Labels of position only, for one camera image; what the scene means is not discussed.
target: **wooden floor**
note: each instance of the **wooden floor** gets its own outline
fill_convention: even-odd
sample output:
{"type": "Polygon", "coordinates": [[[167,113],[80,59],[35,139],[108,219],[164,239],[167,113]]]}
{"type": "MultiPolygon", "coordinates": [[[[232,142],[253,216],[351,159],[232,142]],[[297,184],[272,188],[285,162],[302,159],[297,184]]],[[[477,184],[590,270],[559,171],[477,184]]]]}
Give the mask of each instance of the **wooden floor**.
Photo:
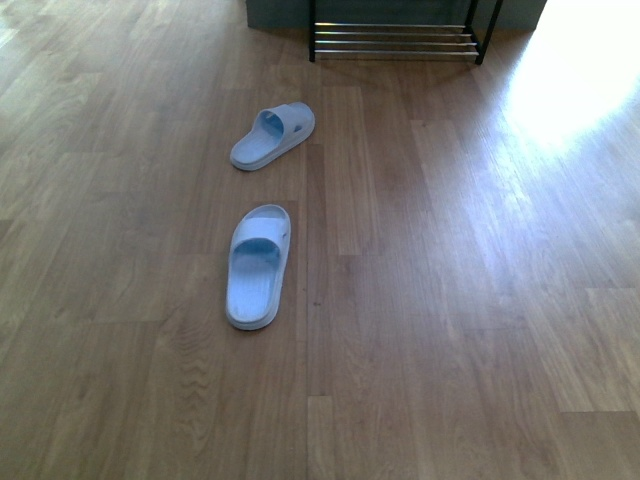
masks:
{"type": "Polygon", "coordinates": [[[637,42],[563,23],[637,7],[568,1],[478,68],[311,64],[242,0],[0,0],[0,478],[640,478],[637,42]],[[235,170],[299,100],[310,139],[235,170]],[[294,235],[246,333],[262,203],[294,235]]]}

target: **slide sandal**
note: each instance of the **slide sandal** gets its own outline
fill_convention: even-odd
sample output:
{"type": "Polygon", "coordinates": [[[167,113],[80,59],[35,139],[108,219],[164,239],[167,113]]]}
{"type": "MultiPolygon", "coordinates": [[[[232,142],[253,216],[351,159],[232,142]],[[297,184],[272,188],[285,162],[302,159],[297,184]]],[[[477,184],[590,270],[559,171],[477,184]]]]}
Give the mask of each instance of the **slide sandal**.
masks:
{"type": "Polygon", "coordinates": [[[287,266],[291,220],[278,205],[263,205],[236,227],[229,253],[227,318],[240,330],[257,330],[278,312],[287,266]]]}
{"type": "Polygon", "coordinates": [[[315,125],[313,112],[302,102],[262,110],[231,150],[231,163],[240,170],[258,170],[306,140],[315,125]]]}

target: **slipper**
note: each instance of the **slipper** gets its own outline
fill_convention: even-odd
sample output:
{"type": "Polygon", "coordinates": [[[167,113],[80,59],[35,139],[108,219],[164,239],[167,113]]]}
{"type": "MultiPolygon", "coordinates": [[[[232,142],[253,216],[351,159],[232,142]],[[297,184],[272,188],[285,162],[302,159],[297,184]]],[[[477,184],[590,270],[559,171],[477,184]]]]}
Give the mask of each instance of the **slipper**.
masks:
{"type": "Polygon", "coordinates": [[[227,318],[234,327],[257,330],[275,318],[290,237],[289,215],[277,205],[252,210],[236,227],[227,282],[227,318]]]}
{"type": "Polygon", "coordinates": [[[240,170],[257,170],[306,140],[316,119],[302,102],[262,110],[253,128],[231,150],[231,163],[240,170]]]}

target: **metal shoe rack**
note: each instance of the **metal shoe rack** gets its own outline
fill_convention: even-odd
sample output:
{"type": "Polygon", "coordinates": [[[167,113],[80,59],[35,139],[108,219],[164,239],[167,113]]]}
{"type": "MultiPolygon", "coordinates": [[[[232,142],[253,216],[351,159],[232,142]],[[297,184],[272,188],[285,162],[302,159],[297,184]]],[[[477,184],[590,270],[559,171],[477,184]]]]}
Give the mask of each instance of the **metal shoe rack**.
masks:
{"type": "Polygon", "coordinates": [[[323,58],[467,58],[481,65],[503,0],[496,0],[482,41],[472,27],[479,0],[471,0],[464,25],[333,23],[317,19],[310,0],[309,61],[323,58]]]}

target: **wall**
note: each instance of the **wall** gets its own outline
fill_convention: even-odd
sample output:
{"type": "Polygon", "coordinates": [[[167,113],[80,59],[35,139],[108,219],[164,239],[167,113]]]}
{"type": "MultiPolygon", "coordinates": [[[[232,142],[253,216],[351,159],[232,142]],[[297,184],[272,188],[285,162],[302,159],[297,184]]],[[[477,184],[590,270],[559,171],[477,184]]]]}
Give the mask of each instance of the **wall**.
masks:
{"type": "MultiPolygon", "coordinates": [[[[305,28],[308,0],[246,0],[252,28],[305,28]]],[[[316,0],[318,20],[360,23],[460,24],[468,0],[316,0]]],[[[504,0],[498,28],[533,30],[547,0],[504,0]]],[[[474,26],[485,28],[494,0],[480,0],[474,26]]]]}

